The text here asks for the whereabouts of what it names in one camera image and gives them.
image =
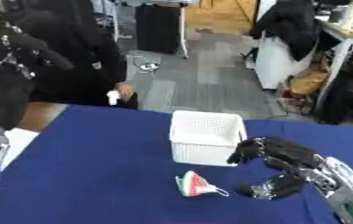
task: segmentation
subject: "robotic arm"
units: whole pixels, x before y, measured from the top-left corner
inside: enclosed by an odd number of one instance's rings
[[[298,193],[305,183],[311,183],[343,223],[353,224],[353,170],[345,163],[276,137],[252,138],[240,143],[228,163],[248,164],[254,158],[263,158],[268,167],[286,173],[262,184],[243,183],[237,188],[238,193],[276,200]]]

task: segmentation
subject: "white desk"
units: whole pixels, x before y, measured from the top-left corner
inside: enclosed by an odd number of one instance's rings
[[[330,76],[328,77],[325,85],[321,88],[318,102],[316,104],[318,109],[324,102],[326,93],[328,92],[331,83],[337,77],[343,63],[349,56],[350,49],[353,48],[353,33],[343,31],[336,24],[331,24],[330,22],[321,21],[321,24],[326,33],[340,40],[341,43],[335,48],[335,57],[333,59],[333,63],[331,64]]]
[[[102,7],[104,7],[105,11],[105,1],[102,0]],[[119,40],[120,32],[119,32],[119,22],[118,22],[118,13],[117,13],[117,6],[119,3],[126,2],[124,0],[115,0],[112,2],[112,17],[113,17],[113,25],[114,25],[114,39],[115,41]],[[160,1],[160,0],[149,0],[149,1],[142,1],[142,4],[178,4],[180,5],[180,22],[179,22],[179,31],[180,31],[180,46],[181,50],[183,51],[183,57],[188,59],[188,49],[187,49],[187,40],[186,40],[186,7],[188,4],[196,3],[195,0],[171,0],[171,1]]]

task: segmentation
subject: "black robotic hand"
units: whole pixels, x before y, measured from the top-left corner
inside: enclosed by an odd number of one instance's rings
[[[241,142],[229,157],[229,164],[249,163],[262,157],[265,164],[273,169],[286,171],[269,178],[263,184],[242,183],[237,192],[258,199],[275,200],[298,193],[303,189],[305,179],[299,175],[300,169],[315,169],[319,162],[314,150],[276,137],[252,138]]]

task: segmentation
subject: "metal stand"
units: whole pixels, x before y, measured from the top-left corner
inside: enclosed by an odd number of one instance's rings
[[[186,5],[181,4],[180,9],[180,45],[183,50],[184,59],[188,59],[188,49],[186,40]]]

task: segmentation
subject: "white basket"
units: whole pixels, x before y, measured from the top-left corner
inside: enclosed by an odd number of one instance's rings
[[[193,111],[173,113],[169,137],[175,162],[220,166],[247,139],[241,116]]]

